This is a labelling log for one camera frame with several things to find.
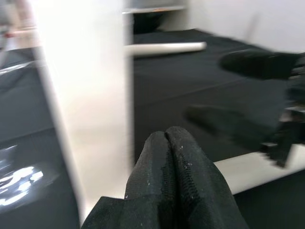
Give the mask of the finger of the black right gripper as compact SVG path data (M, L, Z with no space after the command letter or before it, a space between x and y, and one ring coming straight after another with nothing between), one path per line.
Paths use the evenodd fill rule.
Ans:
M240 147L259 147L276 130L275 126L249 120L242 113L221 107L191 105L185 118L205 132Z
M255 79L289 79L297 53L237 51L219 60L222 69Z

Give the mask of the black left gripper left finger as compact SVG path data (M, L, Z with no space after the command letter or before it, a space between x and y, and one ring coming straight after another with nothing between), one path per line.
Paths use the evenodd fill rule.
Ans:
M123 199L101 197L83 229L173 229L176 179L171 147L164 132L145 141L128 178Z

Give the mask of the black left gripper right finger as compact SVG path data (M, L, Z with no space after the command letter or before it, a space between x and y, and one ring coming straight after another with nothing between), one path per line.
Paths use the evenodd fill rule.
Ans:
M229 186L195 138L181 127L166 130L170 143L182 229L246 229Z

